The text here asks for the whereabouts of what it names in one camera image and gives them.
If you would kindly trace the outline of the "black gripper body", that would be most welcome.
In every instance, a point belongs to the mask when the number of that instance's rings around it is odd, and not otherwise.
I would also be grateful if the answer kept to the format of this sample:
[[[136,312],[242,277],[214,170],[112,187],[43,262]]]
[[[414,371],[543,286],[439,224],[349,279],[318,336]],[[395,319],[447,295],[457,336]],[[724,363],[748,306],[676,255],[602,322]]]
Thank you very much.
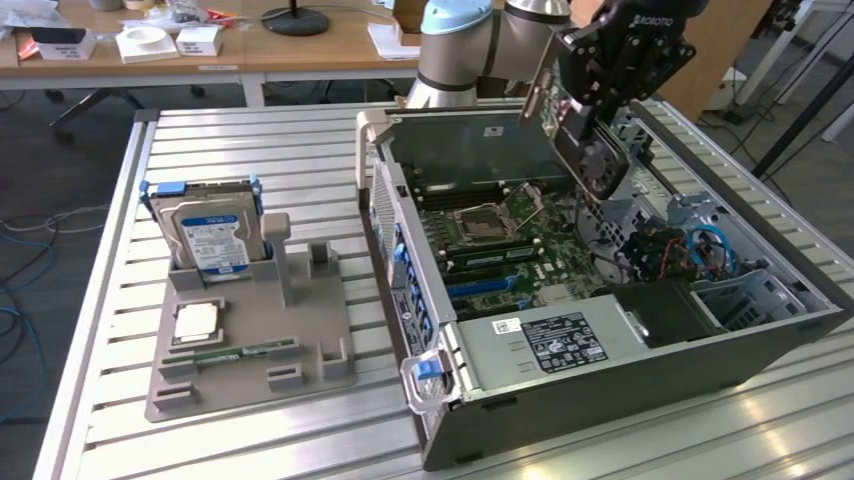
[[[682,38],[688,20],[706,9],[706,0],[605,1],[593,17],[599,46],[606,55],[617,55],[631,45],[662,41],[669,46]]]

